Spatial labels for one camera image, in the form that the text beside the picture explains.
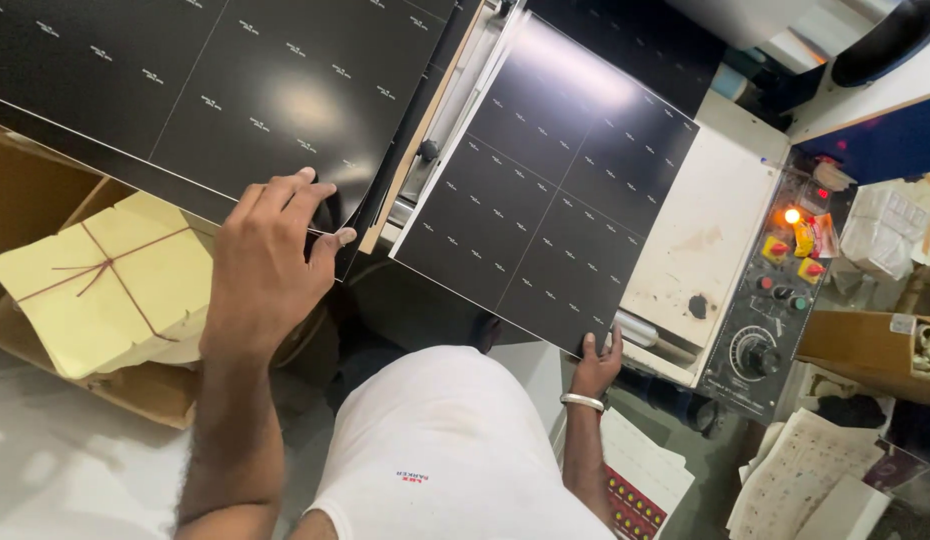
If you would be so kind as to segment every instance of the bundle of paper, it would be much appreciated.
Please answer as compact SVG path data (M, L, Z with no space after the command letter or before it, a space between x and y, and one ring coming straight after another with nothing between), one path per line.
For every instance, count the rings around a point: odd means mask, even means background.
M807 409L772 425L741 471L727 528L731 540L794 540L844 476L857 481L884 455L878 432L839 427Z
M179 209L139 192L3 253L0 282L63 377L191 362L211 291L211 254L196 234Z
M695 480L685 458L655 444L612 408L601 417L601 446L615 533L652 540Z

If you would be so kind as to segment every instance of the hand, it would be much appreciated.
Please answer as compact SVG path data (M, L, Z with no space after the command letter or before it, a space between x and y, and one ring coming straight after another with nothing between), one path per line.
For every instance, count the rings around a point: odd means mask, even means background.
M585 357L578 362L575 374L571 378L572 394L586 398L601 399L605 391L612 385L615 376L621 369L621 327L615 324L612 330L612 348L606 345L602 348L601 356L595 354L594 334L585 334L583 348Z
M308 223L336 190L333 184L312 184L314 178L314 169L306 167L267 185L249 185L218 231L202 358L255 358L267 365L331 289L335 254L357 234L343 228L324 235L305 260Z

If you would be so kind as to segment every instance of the fingernail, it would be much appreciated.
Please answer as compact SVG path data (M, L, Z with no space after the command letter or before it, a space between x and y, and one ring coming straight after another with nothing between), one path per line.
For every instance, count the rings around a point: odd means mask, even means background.
M335 236L338 238L338 243L342 246L347 246L351 244L356 238L358 238L358 232L351 227L345 227L335 233Z

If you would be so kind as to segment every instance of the red string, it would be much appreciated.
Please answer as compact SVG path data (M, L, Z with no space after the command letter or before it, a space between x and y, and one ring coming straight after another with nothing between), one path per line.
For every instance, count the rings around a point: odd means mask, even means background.
M132 291L128 289L128 286L125 285L124 280L121 278L120 275L118 275L118 271L117 271L117 270L115 269L115 267L114 267L114 262L115 262L115 261L118 261L118 260L121 259L122 257L126 257L126 256L131 255L133 252L136 253L136 252L141 251L141 250L143 250L143 249L145 249L145 248L147 248L147 247L149 247L149 246L151 246L151 245L153 245L153 244L157 244L157 243L159 243L161 240L167 240L167 239L170 239L171 237L173 237L174 235L177 235L177 234L180 234L180 233L184 233L185 231L190 230L191 227L179 228L178 230L172 232L171 234L166 234L165 236L163 236L163 237L161 237L161 238L158 238L158 239L156 239L156 240L152 240L151 242L148 242L147 244L145 244L145 245L143 245L143 246L139 246L139 247L135 248L135 249L132 250L132 251L127 251L127 252L125 251L125 252L123 252L123 253L120 254L120 255L116 255L116 256L113 256L113 257L112 257L112 256L108 256L108 252L105 251L105 248L102 247L101 243L98 241L98 238L95 238L95 235L92 234L90 230L88 230L88 227L85 225L85 223L82 222L81 225L82 225L82 229L84 228L84 229L85 229L85 232L88 233L88 236L91 238L91 241L93 241L93 242L95 243L95 245L98 246L98 250L101 251L101 252L102 252L102 255L105 256L105 260L103 260L102 262L99 262L98 264L95 264L95 265L93 265L93 266L68 266L68 267L61 267L61 268L52 268L52 270L85 270L85 271L84 271L84 272L81 272L81 273L79 273L79 274L75 274L74 276L71 276L70 278L63 279L63 280L57 282L56 284L51 284L51 285L49 285L48 287L46 287L46 288L44 288L44 289L41 289L41 290L39 290L39 291L37 291L37 292L33 292L32 294L29 294L28 296L26 296L26 297L24 297L24 298L21 298L21 299L19 299L19 300L16 300L16 302L18 302L18 303L21 304L22 302L24 302L24 301L26 301L26 300L28 300L28 299L30 299L30 298L34 298L34 297L38 296L39 294L41 294L41 293L43 293L43 292L47 292L47 291L49 291L49 290L51 290L51 289L54 289L55 287L64 285L64 284L68 283L69 281L72 281L72 280L74 280L74 279L76 279L76 278L80 278L81 276L84 276L84 275L86 275L86 274L89 274L89 273L94 272L95 270L97 270L98 273L97 273L97 274L95 275L95 277L91 280L91 283L89 283L88 285L86 285L86 287L85 287L84 289L82 289L81 292L78 293L78 296L82 296L83 294L85 294L85 292L86 292L88 289L91 288L91 286L93 286L93 285L95 284L95 282L98 281L98 278L100 278L100 277L102 276L102 274L105 273L106 270L108 270L109 268L111 268L111 271L114 272L114 276L115 276L116 278L118 278L118 282L121 284L121 288L122 288L122 289L125 289L125 293L128 294L128 298L131 299L132 304L135 305L135 309L138 310L138 313L141 315L141 318L144 319L145 324L148 325L148 329L149 329L150 331L152 331L152 335L154 335L156 338L164 339L165 341L172 341L172 342L178 343L178 342L179 342L178 339L174 339L174 338L162 336L160 333L158 333L158 332L155 330L155 327L152 325L152 322L149 321L149 320L148 320L148 316L145 315L145 311L141 308L140 305L138 305L138 301L135 300L135 296L132 295Z

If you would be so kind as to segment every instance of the silver bracelet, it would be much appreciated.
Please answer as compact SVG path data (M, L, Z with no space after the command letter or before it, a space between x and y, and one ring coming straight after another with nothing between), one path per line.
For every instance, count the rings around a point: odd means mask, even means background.
M595 409L598 412L605 412L605 404L600 402L598 399L586 398L585 396L579 396L578 394L562 394L561 398L558 400L564 404L580 404L588 406L592 409Z

